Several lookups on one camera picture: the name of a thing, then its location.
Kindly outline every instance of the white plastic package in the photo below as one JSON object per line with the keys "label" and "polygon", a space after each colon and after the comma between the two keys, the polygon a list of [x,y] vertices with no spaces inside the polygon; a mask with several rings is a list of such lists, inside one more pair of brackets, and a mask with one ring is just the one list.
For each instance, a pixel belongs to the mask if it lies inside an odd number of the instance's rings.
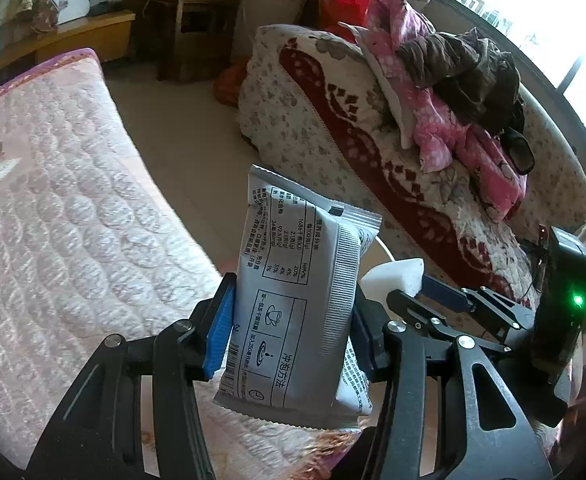
{"label": "white plastic package", "polygon": [[214,400],[273,422],[356,428],[372,406],[348,331],[359,259],[381,217],[257,166],[248,201],[234,328]]}

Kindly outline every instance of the pink clothing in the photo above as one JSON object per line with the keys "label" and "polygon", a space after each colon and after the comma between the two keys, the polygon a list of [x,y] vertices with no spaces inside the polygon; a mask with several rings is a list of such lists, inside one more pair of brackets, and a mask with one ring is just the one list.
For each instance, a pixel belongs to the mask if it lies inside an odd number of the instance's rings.
{"label": "pink clothing", "polygon": [[359,29],[363,46],[415,116],[412,138],[420,147],[422,171],[443,170],[455,153],[476,182],[489,217],[495,222],[504,219],[524,199],[526,177],[513,171],[500,145],[484,129],[476,124],[464,126],[432,88],[417,88],[395,54],[404,41],[433,33],[432,25],[406,0],[371,0],[366,20],[368,31]]}

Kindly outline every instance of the bed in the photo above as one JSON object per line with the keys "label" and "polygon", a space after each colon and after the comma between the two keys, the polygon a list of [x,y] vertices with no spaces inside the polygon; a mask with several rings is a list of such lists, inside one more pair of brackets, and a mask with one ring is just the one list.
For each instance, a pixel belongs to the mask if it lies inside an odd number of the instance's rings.
{"label": "bed", "polygon": [[[10,464],[26,467],[108,334],[157,334],[219,281],[146,171],[92,50],[0,87],[0,454]],[[354,438],[220,408],[218,377],[198,384],[198,402],[219,480],[325,477]],[[157,474],[147,417],[142,435]]]}

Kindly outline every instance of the red cloth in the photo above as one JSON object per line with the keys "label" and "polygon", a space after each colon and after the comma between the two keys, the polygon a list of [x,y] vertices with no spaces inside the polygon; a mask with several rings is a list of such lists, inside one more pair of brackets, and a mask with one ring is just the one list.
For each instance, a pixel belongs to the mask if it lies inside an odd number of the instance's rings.
{"label": "red cloth", "polygon": [[215,79],[213,95],[218,102],[237,108],[237,99],[242,83],[246,79],[246,66],[249,59],[248,56],[242,56]]}
{"label": "red cloth", "polygon": [[371,0],[319,0],[319,28],[332,32],[344,40],[355,43],[355,37],[339,22],[349,25],[365,25],[366,8]]}

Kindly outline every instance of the barcode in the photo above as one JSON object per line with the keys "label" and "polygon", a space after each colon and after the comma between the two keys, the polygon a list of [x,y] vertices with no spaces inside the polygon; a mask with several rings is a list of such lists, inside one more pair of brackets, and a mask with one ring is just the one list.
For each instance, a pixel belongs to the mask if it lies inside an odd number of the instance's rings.
{"label": "barcode", "polygon": [[220,389],[228,395],[234,395],[235,393],[235,365],[239,351],[239,346],[229,343],[228,355],[226,357],[226,370],[224,370],[222,380],[220,381]]}

